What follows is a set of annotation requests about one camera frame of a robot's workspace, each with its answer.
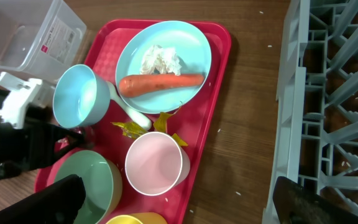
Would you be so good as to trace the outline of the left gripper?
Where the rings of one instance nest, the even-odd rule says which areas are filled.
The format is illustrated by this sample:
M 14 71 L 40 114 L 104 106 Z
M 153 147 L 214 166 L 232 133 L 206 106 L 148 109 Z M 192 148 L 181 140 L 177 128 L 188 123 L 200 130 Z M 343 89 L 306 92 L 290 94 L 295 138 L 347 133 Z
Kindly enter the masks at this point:
M 7 95 L 7 91 L 0 90 L 0 108 Z M 44 117 L 43 109 L 30 107 L 22 129 L 0 123 L 0 180 L 48 167 L 75 149 L 94 147 L 95 131 L 91 126 L 67 129 L 57 140 L 58 127 L 42 121 Z

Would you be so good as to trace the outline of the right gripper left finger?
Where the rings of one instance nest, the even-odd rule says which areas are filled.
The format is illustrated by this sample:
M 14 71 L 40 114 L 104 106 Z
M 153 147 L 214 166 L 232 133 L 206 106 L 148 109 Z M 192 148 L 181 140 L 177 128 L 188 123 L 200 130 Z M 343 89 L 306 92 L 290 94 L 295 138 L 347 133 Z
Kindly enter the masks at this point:
M 73 224 L 85 202 L 83 179 L 72 174 L 0 211 L 0 224 Z

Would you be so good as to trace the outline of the light blue bowl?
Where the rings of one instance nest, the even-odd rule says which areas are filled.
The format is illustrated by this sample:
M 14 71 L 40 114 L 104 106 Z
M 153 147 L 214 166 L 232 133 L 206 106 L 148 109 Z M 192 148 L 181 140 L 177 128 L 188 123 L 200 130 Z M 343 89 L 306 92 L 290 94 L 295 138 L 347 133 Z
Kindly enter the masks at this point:
M 59 79 L 53 96 L 53 114 L 64 128 L 91 126 L 106 114 L 108 84 L 87 65 L 70 67 Z

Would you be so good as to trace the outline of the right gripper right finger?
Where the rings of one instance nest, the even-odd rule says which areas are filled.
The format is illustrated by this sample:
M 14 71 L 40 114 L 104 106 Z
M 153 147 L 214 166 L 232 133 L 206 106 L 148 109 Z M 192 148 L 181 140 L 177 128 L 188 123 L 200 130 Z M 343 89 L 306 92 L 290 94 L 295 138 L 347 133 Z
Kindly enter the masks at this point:
M 273 203 L 281 224 L 358 223 L 358 216 L 331 204 L 283 176 L 276 181 Z

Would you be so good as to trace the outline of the yellow plastic cup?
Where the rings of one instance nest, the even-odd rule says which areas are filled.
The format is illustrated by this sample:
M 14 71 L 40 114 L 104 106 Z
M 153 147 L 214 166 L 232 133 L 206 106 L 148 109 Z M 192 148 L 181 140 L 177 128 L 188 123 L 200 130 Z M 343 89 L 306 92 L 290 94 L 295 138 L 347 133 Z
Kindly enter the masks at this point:
M 167 224 L 167 221 L 158 213 L 145 212 L 118 215 L 110 219 L 106 224 Z

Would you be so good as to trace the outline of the pink plastic cup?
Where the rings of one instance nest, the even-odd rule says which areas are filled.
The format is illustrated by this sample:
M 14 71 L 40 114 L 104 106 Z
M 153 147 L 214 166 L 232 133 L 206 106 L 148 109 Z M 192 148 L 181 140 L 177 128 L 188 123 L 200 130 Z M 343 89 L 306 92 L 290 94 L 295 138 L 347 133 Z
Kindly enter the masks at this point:
M 182 183 L 190 172 L 190 158 L 173 137 L 149 132 L 130 146 L 125 173 L 130 185 L 146 196 L 162 195 Z

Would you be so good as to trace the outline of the green bowl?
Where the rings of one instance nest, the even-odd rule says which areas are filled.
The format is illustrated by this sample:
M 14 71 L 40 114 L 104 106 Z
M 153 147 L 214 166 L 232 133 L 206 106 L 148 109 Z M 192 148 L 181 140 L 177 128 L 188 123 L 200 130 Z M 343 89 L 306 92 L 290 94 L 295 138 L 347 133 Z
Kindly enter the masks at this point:
M 122 195 L 122 177 L 110 160 L 94 151 L 78 151 L 64 161 L 54 181 L 71 174 L 82 178 L 86 192 L 74 224 L 99 223 L 117 207 Z

